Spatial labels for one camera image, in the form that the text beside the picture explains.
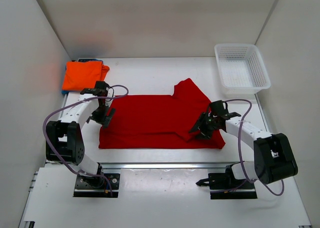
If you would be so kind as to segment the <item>red t shirt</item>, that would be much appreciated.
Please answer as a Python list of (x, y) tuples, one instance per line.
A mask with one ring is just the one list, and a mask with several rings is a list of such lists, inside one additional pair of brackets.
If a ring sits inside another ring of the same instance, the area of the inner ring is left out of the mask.
[(209, 98), (188, 78), (174, 86), (171, 95), (127, 95), (115, 99), (107, 128), (99, 131), (99, 149), (222, 149), (219, 131), (209, 140), (190, 133), (210, 103)]

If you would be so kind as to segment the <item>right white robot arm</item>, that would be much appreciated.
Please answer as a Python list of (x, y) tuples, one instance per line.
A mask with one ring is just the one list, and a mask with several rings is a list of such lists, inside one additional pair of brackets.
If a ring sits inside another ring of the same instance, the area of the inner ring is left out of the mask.
[(245, 121), (245, 117), (228, 110), (226, 101), (215, 101), (199, 116), (191, 133), (197, 139), (209, 140), (215, 131), (222, 130), (237, 138), (237, 144), (245, 143), (253, 150), (253, 161), (229, 165), (225, 169), (230, 181), (260, 181), (270, 184), (297, 175), (298, 166), (286, 135), (263, 131)]

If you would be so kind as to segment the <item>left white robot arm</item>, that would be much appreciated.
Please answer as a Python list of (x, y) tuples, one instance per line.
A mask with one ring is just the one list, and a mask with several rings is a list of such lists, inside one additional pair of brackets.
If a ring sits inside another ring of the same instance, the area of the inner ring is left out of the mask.
[(76, 174), (101, 176), (101, 165), (85, 154), (82, 128), (94, 121), (103, 128), (108, 127), (115, 109), (110, 109), (108, 96), (111, 87), (97, 81), (93, 88), (85, 88), (75, 105), (57, 121), (45, 122), (46, 159), (68, 165)]

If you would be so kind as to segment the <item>white plastic basket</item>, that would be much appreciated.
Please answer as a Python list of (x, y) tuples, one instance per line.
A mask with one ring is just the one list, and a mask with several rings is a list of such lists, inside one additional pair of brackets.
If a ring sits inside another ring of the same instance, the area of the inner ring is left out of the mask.
[(259, 49), (251, 44), (217, 44), (214, 53), (222, 85), (229, 97), (254, 95), (271, 87)]

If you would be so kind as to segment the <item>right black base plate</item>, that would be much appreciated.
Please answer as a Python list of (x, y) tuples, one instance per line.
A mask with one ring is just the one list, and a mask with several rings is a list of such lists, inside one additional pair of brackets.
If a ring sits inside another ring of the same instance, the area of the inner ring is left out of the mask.
[(235, 179), (227, 173), (209, 173), (208, 178), (195, 183), (200, 187), (209, 187), (211, 200), (257, 199), (255, 185), (246, 179)]

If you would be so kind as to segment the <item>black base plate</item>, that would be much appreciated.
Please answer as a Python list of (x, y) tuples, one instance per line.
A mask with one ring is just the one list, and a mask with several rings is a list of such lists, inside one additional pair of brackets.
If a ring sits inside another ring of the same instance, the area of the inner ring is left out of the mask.
[(235, 179), (227, 173), (209, 173), (208, 178), (195, 183), (200, 187), (209, 187), (211, 200), (257, 199), (255, 185), (246, 179)]
[(73, 197), (94, 197), (94, 198), (118, 198), (120, 186), (120, 173), (104, 173), (109, 184), (104, 178), (80, 176), (76, 177)]

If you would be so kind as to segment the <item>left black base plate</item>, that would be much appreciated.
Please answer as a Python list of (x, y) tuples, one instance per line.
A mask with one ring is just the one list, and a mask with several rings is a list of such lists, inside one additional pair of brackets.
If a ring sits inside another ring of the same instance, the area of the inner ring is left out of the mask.
[(76, 177), (73, 197), (94, 197), (94, 198), (118, 198), (120, 186), (120, 173), (104, 173), (109, 184), (104, 178), (80, 176)]

